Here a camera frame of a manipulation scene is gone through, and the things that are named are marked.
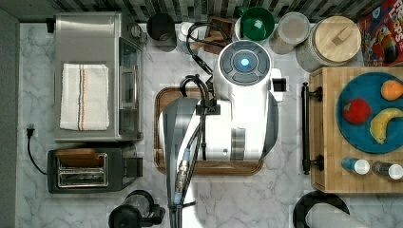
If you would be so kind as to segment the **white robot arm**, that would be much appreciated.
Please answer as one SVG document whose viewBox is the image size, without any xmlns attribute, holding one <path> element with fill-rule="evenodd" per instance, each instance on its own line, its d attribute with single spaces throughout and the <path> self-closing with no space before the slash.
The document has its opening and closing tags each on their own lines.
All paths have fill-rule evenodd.
<svg viewBox="0 0 403 228">
<path fill-rule="evenodd" d="M 185 222 L 202 228 L 191 187 L 198 162 L 255 162 L 272 150 L 279 124 L 276 72 L 262 45 L 240 40 L 221 51 L 207 82 L 197 74 L 182 78 L 181 96 L 158 120 L 170 228 Z"/>
</svg>

